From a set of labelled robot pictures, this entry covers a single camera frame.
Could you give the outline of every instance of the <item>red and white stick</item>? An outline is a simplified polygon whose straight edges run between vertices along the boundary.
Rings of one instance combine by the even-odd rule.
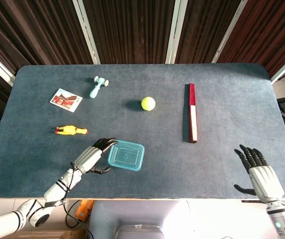
[[[190,116],[190,143],[198,141],[197,133],[197,103],[194,84],[189,84],[189,116]]]

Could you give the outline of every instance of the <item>plastic container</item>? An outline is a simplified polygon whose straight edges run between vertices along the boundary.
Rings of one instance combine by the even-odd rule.
[[[165,239],[160,227],[150,225],[121,226],[115,239]]]
[[[141,144],[118,140],[111,148],[108,163],[114,167],[140,171],[143,154],[144,146]]]

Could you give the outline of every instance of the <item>orange object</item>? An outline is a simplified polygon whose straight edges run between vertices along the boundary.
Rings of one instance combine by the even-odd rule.
[[[82,200],[76,211],[76,217],[83,222],[86,221],[93,208],[94,202],[94,200]]]
[[[89,131],[86,128],[77,128],[73,125],[66,125],[63,127],[56,127],[55,133],[63,135],[74,135],[77,133],[88,134]]]

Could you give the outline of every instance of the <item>picture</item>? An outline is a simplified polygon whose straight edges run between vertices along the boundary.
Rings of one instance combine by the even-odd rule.
[[[59,89],[50,103],[74,112],[83,98],[63,89]]]

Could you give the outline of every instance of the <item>rubber chicken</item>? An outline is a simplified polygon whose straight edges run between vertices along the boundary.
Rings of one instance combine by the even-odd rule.
[[[76,133],[88,134],[89,131],[86,128],[76,128],[73,125],[66,125],[63,127],[56,127],[55,133],[63,135],[74,135]]]

